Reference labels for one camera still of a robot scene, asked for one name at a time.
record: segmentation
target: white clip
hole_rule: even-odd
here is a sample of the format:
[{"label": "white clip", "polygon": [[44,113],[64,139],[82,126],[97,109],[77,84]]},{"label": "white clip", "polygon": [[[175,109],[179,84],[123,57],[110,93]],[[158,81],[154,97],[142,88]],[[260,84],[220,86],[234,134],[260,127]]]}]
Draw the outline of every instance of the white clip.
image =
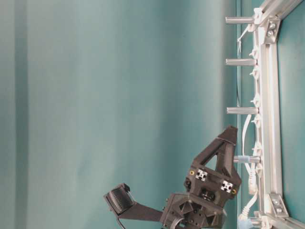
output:
[{"label": "white clip", "polygon": [[253,100],[251,100],[250,102],[253,103],[255,107],[259,107],[261,103],[259,93],[256,93]]},{"label": "white clip", "polygon": [[254,24],[259,25],[262,20],[263,11],[261,8],[254,8]]},{"label": "white clip", "polygon": [[254,59],[258,59],[258,47],[254,46],[252,49],[252,52],[249,54],[249,56],[252,56]]},{"label": "white clip", "polygon": [[255,80],[259,79],[259,67],[258,67],[258,65],[256,65],[253,68],[253,71],[250,73],[250,75],[252,75],[255,78]]},{"label": "white clip", "polygon": [[255,142],[253,150],[253,156],[261,156],[262,155],[262,144],[258,141]]},{"label": "white clip", "polygon": [[257,114],[255,116],[255,118],[253,119],[253,121],[251,121],[251,122],[254,123],[257,128],[260,128],[261,127],[261,116],[259,114]]}]

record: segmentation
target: bolt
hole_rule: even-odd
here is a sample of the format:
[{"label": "bolt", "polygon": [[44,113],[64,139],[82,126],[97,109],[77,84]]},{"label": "bolt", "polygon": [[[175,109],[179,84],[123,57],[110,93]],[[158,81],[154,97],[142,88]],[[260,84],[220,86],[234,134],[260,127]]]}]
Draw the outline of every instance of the bolt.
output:
[{"label": "bolt", "polygon": [[280,202],[277,199],[273,199],[272,202],[273,202],[274,205],[279,205],[280,204]]},{"label": "bolt", "polygon": [[276,28],[276,24],[275,23],[270,23],[270,25],[269,25],[269,29],[271,29],[271,30],[273,30],[273,29],[275,29]]},{"label": "bolt", "polygon": [[276,209],[276,212],[277,212],[277,214],[280,214],[280,213],[283,212],[283,210],[282,210],[281,208],[277,208],[277,209]]},{"label": "bolt", "polygon": [[273,34],[274,34],[274,32],[273,32],[272,30],[269,30],[269,31],[267,32],[267,36],[268,36],[268,37],[273,36]]}]

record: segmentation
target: black robotic arm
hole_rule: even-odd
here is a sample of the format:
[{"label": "black robotic arm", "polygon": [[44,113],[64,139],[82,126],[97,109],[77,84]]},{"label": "black robotic arm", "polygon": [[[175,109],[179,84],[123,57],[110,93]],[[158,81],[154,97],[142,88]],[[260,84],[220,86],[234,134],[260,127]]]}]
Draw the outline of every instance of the black robotic arm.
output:
[{"label": "black robotic arm", "polygon": [[[241,179],[233,166],[237,128],[229,126],[193,161],[185,179],[185,194],[171,194],[164,211],[135,202],[130,188],[120,184],[104,198],[118,223],[120,219],[159,221],[169,229],[221,228],[226,218],[224,205],[239,190]],[[216,169],[206,164],[217,156]]]}]

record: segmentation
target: cylindrical peg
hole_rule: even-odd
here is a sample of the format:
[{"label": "cylindrical peg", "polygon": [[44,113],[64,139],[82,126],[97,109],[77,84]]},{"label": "cylindrical peg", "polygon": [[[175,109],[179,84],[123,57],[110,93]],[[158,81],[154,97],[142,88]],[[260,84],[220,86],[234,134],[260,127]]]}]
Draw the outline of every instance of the cylindrical peg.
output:
[{"label": "cylindrical peg", "polygon": [[225,65],[231,66],[255,66],[257,60],[255,59],[225,59]]},{"label": "cylindrical peg", "polygon": [[259,156],[234,156],[234,163],[260,163]]},{"label": "cylindrical peg", "polygon": [[227,114],[236,115],[255,115],[258,113],[256,107],[227,107]]},{"label": "cylindrical peg", "polygon": [[254,23],[253,17],[225,17],[227,24],[252,24]]}]

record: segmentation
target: teal fabric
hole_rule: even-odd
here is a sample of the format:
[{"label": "teal fabric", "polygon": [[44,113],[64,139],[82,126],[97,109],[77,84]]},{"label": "teal fabric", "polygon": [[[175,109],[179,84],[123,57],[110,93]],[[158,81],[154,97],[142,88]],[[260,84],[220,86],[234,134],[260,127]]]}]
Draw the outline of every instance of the teal fabric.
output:
[{"label": "teal fabric", "polygon": [[282,22],[278,39],[284,198],[291,217],[305,223],[305,2]]},{"label": "teal fabric", "polygon": [[[126,182],[161,209],[236,124],[234,0],[3,5],[0,228],[118,228],[103,194]],[[236,228],[236,201],[226,209]]]}]

